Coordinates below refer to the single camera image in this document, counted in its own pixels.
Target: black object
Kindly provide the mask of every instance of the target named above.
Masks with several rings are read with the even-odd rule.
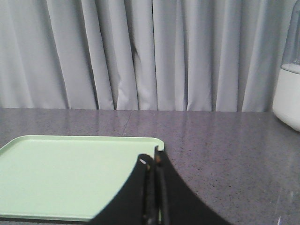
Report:
[[[87,225],[230,225],[205,205],[155,148],[139,155],[114,199]]]

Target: gray curtain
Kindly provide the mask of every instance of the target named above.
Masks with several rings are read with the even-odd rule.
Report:
[[[0,107],[268,111],[295,0],[1,0]]]

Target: light green tray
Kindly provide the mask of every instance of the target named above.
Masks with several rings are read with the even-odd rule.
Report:
[[[0,149],[0,217],[88,221],[117,194],[156,138],[42,136]]]

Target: countertop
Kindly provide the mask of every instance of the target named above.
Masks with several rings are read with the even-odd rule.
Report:
[[[300,224],[300,134],[271,112],[0,109],[0,147],[22,135],[156,137],[233,225]],[[16,224],[35,223],[0,221]]]

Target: white container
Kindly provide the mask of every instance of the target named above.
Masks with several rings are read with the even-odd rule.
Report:
[[[285,52],[282,57],[273,112],[284,123],[300,131],[300,0],[293,8]]]

